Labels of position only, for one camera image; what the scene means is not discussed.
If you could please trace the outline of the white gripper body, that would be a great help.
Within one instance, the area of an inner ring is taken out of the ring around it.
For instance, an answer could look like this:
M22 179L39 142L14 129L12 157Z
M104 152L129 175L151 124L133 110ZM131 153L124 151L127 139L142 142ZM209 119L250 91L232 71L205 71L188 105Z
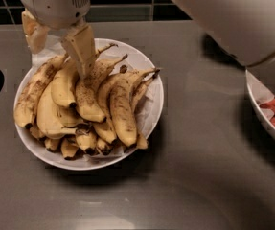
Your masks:
M69 28L90 9L90 0L20 0L41 24L53 29Z

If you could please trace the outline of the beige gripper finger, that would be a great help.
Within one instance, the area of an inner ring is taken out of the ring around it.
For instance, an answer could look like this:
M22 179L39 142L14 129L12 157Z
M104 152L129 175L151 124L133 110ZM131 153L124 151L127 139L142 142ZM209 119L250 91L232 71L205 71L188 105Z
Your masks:
M40 24L28 10L24 10L21 13L21 17L28 46L33 54L38 54L45 48L50 28Z
M96 55L92 27L84 22L71 27L61 39L61 45L76 63L80 78L85 79L91 72Z

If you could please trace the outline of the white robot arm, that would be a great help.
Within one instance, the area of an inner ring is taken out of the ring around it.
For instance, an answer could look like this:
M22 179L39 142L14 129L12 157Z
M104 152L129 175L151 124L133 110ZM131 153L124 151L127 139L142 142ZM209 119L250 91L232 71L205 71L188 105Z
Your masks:
M275 79L275 0L172 0L239 64ZM90 0L21 0L37 21L68 28L87 15Z

